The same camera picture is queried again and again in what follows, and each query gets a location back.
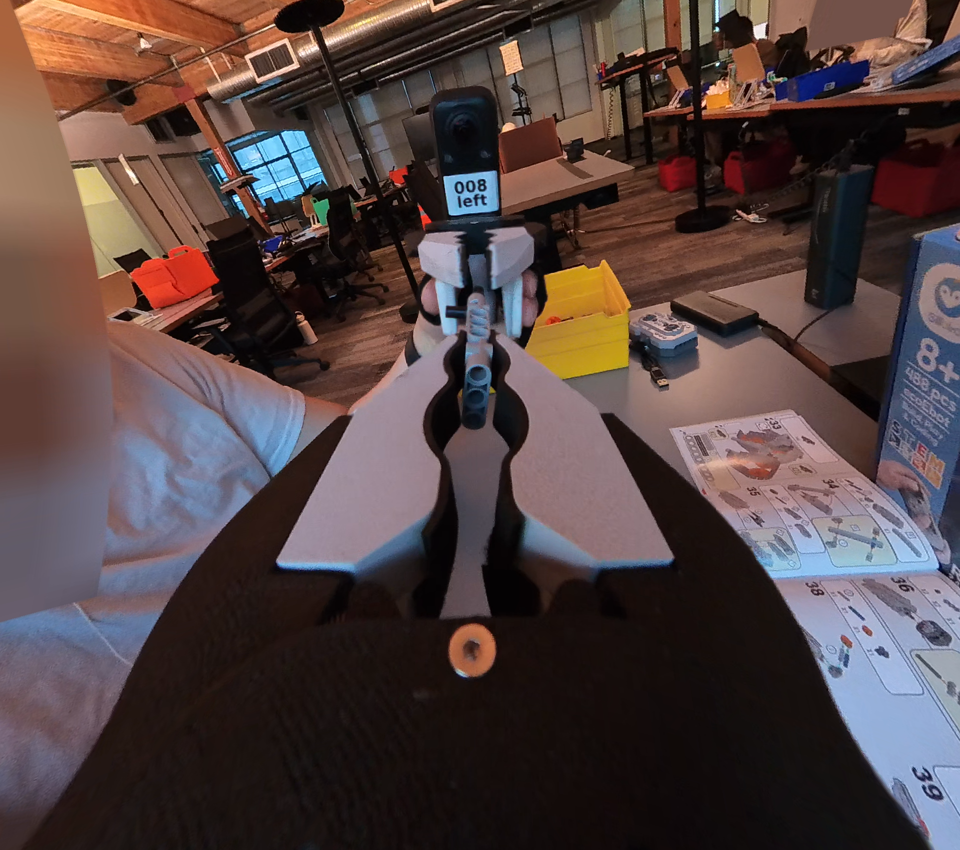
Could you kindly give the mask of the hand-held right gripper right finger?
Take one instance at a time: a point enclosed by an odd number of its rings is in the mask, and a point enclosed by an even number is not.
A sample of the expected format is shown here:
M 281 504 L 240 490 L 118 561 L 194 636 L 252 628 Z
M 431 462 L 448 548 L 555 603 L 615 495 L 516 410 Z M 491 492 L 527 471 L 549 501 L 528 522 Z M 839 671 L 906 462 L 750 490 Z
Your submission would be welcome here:
M 673 553 L 596 407 L 512 340 L 493 349 L 507 451 L 488 538 L 493 616 L 535 616 L 573 580 L 661 568 Z

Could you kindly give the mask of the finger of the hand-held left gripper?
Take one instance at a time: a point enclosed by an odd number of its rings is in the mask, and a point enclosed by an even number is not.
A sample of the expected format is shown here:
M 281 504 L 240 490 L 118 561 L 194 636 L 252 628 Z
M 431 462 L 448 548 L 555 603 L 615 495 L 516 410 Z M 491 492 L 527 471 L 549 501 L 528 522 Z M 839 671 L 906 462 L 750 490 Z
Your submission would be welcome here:
M 421 269 L 435 282 L 439 326 L 447 337 L 459 330 L 460 316 L 449 316 L 448 309 L 459 312 L 459 297 L 470 271 L 466 233 L 462 230 L 436 230 L 425 234 L 418 247 Z
M 499 293 L 506 335 L 523 332 L 523 274 L 535 259 L 534 239 L 526 228 L 487 231 L 488 286 Z

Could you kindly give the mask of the grey beam with black pins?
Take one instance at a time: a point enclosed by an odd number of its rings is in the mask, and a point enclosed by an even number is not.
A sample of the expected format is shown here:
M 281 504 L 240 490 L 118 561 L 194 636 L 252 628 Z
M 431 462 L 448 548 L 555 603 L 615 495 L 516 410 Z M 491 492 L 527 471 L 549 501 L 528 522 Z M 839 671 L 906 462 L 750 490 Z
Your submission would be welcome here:
M 476 431 L 486 425 L 493 383 L 492 318 L 483 291 L 474 291 L 467 299 L 464 324 L 462 425 Z

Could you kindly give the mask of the white building instruction booklet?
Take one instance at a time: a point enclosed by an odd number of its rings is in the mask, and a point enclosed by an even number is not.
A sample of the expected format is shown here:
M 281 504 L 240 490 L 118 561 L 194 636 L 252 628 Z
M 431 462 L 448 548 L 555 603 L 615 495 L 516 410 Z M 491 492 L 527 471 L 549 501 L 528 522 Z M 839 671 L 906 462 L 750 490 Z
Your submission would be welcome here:
M 774 580 L 907 820 L 932 848 L 958 848 L 959 594 L 932 533 L 794 411 L 671 435 Z

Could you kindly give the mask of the grey side desk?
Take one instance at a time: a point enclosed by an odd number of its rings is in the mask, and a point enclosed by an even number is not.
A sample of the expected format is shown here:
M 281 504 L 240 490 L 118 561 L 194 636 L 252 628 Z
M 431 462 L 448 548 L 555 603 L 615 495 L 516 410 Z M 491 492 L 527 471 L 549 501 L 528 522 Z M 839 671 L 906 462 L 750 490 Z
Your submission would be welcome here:
M 828 314 L 806 302 L 801 270 L 713 291 L 756 310 L 798 346 L 829 367 L 889 359 L 900 297 L 858 279 L 854 300 Z

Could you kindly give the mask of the long wooden desk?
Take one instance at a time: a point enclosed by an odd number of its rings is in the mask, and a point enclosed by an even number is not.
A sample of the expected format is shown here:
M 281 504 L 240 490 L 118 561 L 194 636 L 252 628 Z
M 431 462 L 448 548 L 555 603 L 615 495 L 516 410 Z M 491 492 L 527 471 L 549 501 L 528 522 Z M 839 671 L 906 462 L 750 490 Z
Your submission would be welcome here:
M 827 97 L 820 100 L 790 101 L 761 100 L 747 106 L 705 109 L 704 121 L 751 120 L 771 115 L 795 115 L 824 110 L 877 109 L 893 108 L 894 112 L 907 111 L 924 105 L 947 105 L 959 100 L 959 76 L 932 81 L 923 86 L 901 85 L 897 88 L 882 88 L 878 91 L 864 92 L 862 89 Z

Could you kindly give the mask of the grey table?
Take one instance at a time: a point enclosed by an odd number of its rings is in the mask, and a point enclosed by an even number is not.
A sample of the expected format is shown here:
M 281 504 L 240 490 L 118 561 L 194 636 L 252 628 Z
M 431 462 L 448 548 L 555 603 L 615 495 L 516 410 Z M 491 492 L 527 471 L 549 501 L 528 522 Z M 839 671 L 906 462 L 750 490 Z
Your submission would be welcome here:
M 501 214 L 507 217 L 600 191 L 632 178 L 636 168 L 591 151 L 579 161 L 554 157 L 500 176 Z

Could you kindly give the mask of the yellow plastic bin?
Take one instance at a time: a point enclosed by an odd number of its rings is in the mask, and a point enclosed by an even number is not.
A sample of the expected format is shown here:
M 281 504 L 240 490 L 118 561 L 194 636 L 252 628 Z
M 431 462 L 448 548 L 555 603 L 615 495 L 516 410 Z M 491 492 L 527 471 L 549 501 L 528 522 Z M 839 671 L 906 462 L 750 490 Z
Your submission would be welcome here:
M 549 273 L 544 283 L 526 352 L 563 379 L 627 367 L 631 305 L 610 265 Z

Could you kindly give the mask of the red storage bin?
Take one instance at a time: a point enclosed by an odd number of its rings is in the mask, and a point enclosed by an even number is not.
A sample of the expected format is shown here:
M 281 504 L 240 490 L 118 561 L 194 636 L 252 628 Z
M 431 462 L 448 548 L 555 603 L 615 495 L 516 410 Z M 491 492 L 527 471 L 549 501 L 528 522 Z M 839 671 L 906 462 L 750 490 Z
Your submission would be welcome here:
M 870 202 L 912 219 L 958 209 L 958 144 L 919 140 L 883 157 L 875 168 Z
M 657 161 L 657 180 L 668 193 L 696 187 L 697 162 L 693 156 L 674 153 Z
M 788 138 L 749 141 L 726 157 L 724 184 L 739 195 L 783 187 L 791 182 L 796 156 Z

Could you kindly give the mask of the black flat device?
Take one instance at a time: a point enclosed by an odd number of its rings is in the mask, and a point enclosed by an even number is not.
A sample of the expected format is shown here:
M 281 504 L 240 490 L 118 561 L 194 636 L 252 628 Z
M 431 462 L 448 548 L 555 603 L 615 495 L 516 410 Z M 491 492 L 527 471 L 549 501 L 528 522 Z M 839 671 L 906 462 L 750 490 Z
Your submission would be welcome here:
M 755 309 L 708 292 L 690 292 L 669 303 L 672 314 L 699 328 L 729 338 L 760 326 Z

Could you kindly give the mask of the dark teal upright box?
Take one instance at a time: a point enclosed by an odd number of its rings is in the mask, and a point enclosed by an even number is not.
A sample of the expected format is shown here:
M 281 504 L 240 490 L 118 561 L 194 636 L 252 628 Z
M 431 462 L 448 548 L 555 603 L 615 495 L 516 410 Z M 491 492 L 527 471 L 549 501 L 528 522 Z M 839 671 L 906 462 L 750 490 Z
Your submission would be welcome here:
M 874 172 L 852 164 L 815 177 L 804 300 L 823 311 L 855 299 Z

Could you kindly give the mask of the dark blue robot kit box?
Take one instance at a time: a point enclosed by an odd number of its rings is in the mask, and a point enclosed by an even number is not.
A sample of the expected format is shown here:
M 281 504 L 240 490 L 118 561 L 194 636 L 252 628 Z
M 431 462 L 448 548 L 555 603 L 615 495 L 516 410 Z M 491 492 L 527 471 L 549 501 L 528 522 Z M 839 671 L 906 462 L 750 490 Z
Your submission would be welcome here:
M 878 421 L 876 482 L 959 581 L 959 227 L 914 236 Z

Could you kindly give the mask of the blue plastic tray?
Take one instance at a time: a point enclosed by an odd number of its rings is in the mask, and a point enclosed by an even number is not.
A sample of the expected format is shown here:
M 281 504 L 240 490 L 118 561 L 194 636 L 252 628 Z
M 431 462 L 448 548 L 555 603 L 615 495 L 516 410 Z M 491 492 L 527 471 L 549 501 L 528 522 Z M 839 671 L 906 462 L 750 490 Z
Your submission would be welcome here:
M 776 84 L 775 100 L 804 102 L 841 95 L 862 86 L 870 74 L 870 68 L 869 60 L 844 60 L 789 77 Z

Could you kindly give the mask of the blue flat lid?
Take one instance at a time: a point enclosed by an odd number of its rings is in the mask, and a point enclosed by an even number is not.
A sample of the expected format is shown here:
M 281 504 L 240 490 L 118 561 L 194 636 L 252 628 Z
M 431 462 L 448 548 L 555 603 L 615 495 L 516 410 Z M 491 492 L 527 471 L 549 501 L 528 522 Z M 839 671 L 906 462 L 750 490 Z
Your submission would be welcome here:
M 938 74 L 944 67 L 958 60 L 959 45 L 960 36 L 955 35 L 896 66 L 890 75 L 891 86 L 899 87 Z

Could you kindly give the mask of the silver air duct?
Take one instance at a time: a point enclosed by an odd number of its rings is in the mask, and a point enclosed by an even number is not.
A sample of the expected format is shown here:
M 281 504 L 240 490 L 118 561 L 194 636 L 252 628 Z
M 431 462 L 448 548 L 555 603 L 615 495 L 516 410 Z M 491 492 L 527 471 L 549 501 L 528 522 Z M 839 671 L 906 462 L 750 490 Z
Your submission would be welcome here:
M 434 11 L 428 0 L 390 0 L 322 29 L 342 89 L 360 94 L 448 55 L 562 19 L 602 0 L 465 0 Z

